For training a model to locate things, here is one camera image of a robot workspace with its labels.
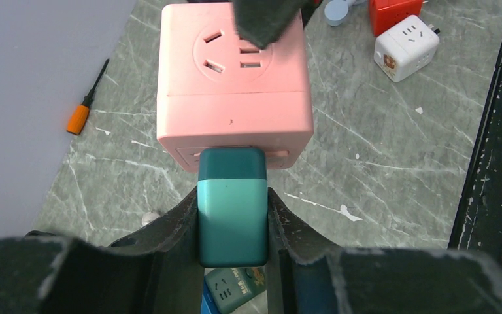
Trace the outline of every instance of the red box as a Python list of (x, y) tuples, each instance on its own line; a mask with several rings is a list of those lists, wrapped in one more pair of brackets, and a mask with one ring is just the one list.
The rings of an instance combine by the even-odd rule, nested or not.
[(374, 36), (392, 28), (409, 15), (420, 15), (423, 0), (369, 0), (369, 16)]

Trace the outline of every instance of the pink power socket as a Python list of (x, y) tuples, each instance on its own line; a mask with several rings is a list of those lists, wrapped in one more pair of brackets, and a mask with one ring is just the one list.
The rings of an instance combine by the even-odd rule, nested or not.
[(313, 134), (301, 15), (266, 50), (241, 39), (231, 3), (162, 12), (157, 138), (189, 172), (209, 147), (258, 147), (291, 167)]

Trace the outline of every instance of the dark green blurry object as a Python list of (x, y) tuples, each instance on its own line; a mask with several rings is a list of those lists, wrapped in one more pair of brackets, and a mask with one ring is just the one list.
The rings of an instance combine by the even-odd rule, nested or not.
[(217, 268), (205, 282), (221, 314), (232, 313), (266, 290), (265, 273), (258, 267)]

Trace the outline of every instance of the screwdriver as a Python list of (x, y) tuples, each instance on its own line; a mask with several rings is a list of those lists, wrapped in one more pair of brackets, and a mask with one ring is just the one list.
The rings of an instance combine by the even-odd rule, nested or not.
[(78, 105), (72, 116), (70, 117), (70, 121), (68, 121), (68, 126), (66, 127), (66, 131), (72, 133), (74, 135), (80, 135), (82, 129), (86, 125), (86, 121), (88, 119), (88, 115), (90, 114), (90, 109), (92, 107), (93, 99), (95, 96), (95, 89), (101, 80), (103, 74), (105, 74), (105, 69), (107, 69), (107, 65), (109, 64), (109, 59), (105, 61), (103, 68), (101, 68), (101, 72), (95, 81), (95, 84), (88, 92), (86, 97), (84, 97), (84, 101)]

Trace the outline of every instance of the marble surface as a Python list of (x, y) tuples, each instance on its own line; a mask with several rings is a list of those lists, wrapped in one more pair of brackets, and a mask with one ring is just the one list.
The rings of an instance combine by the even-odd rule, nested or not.
[[(48, 193), (35, 228), (97, 245), (164, 213), (196, 183), (156, 140), (161, 8), (138, 0), (88, 124)], [(307, 27), (315, 134), (294, 167), (269, 172), (288, 207), (348, 246), (445, 247), (502, 38), (502, 1), (432, 0), (441, 28), (431, 64), (393, 83), (372, 60), (367, 8)], [(238, 313), (266, 313), (261, 295)]]

